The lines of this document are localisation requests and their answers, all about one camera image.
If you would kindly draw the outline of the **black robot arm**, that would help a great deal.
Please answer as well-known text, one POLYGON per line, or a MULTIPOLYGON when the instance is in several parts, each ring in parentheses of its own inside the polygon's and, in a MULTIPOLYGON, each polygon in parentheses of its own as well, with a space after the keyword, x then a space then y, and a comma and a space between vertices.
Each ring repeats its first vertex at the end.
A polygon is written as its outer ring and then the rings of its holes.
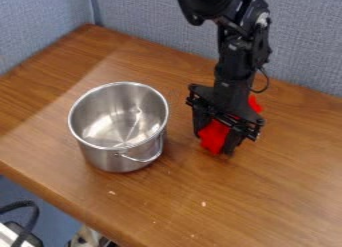
POLYGON ((190 84, 194 134, 214 153, 233 154, 246 139, 255 140, 265 125, 251 95, 255 74, 263 72, 271 47, 266 0, 178 0, 187 22, 207 20, 218 27, 219 60, 214 85, 190 84))

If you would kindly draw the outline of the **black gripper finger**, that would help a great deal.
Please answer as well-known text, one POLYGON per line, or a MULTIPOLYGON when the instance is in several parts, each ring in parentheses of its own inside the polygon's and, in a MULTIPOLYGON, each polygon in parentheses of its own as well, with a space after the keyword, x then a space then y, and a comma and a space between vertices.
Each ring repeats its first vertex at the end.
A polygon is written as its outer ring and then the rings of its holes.
POLYGON ((235 148, 241 145, 243 139, 245 137, 242 132, 237 129, 230 129, 225 139, 223 153, 231 155, 234 153, 235 148))
POLYGON ((199 131, 207 126, 211 122, 210 114, 203 107, 195 106, 192 108, 192 124, 194 124, 194 134, 199 136, 199 131))

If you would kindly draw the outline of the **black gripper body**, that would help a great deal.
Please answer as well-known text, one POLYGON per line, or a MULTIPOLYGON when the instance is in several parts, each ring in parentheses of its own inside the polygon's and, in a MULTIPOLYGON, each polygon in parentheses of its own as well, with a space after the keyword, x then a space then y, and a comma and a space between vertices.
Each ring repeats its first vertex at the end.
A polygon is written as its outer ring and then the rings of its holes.
POLYGON ((247 116, 249 80, 215 81, 213 87, 190 84, 188 91, 186 104, 191 108, 195 99, 202 97, 221 112, 247 116))

